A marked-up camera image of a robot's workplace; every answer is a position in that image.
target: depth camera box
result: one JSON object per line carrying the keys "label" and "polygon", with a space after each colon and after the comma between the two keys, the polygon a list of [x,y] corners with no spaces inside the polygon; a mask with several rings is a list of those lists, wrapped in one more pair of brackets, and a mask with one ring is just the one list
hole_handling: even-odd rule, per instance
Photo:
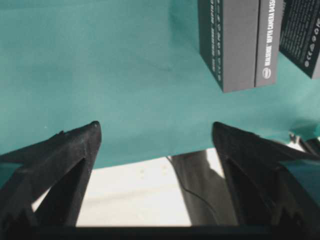
{"label": "depth camera box", "polygon": [[223,92],[276,82],[283,0],[198,0],[200,54]]}
{"label": "depth camera box", "polygon": [[309,77],[320,78],[319,0],[284,0],[280,51]]}

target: black cable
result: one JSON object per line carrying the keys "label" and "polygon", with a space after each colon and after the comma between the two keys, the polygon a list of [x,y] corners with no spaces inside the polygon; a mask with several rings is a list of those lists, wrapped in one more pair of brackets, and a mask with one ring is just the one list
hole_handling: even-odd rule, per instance
{"label": "black cable", "polygon": [[195,196],[196,198],[198,198],[198,199],[200,199],[202,202],[204,202],[204,203],[206,204],[206,206],[210,209],[210,211],[211,211],[211,213],[212,213],[212,215],[213,215],[214,220],[216,221],[216,223],[218,223],[218,221],[217,221],[217,212],[215,211],[215,209],[214,209],[214,208],[210,205],[210,203],[209,203],[207,200],[205,200],[203,197],[201,197],[201,196],[198,195],[197,193],[195,193],[195,192],[187,189],[187,188],[184,186],[184,184],[182,183],[182,180],[181,180],[181,178],[180,178],[177,170],[175,169],[175,166],[174,166],[172,160],[171,160],[168,156],[166,156],[166,159],[167,159],[167,160],[169,161],[169,163],[171,164],[171,166],[172,166],[172,168],[173,168],[173,170],[174,170],[174,172],[175,172],[176,178],[178,179],[178,182],[179,182],[181,188],[182,188],[184,191],[186,191],[187,193]]}

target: white floor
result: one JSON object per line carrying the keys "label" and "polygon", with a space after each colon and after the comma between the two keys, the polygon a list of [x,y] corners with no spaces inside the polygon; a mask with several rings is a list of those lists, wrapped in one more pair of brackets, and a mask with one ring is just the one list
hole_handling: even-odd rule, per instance
{"label": "white floor", "polygon": [[[216,151],[211,167],[222,174]],[[174,170],[163,157],[92,172],[78,226],[190,226]]]}

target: gray box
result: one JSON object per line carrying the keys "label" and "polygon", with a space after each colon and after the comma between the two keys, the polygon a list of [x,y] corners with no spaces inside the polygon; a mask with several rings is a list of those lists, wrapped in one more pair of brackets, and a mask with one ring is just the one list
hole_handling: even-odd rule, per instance
{"label": "gray box", "polygon": [[280,50],[310,78],[320,78],[319,0],[284,0]]}
{"label": "gray box", "polygon": [[200,54],[223,92],[276,82],[282,9],[283,0],[198,0]]}
{"label": "gray box", "polygon": [[260,0],[255,87],[277,79],[283,0]]}

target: teal cloth backdrop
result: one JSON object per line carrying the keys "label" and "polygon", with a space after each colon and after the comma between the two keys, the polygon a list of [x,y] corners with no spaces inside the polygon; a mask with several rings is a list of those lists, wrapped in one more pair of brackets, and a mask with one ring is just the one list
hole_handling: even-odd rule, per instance
{"label": "teal cloth backdrop", "polygon": [[276,85],[223,94],[199,55],[196,0],[2,0],[0,154],[93,120],[96,168],[212,147],[214,121],[312,137],[320,80],[278,66]]}

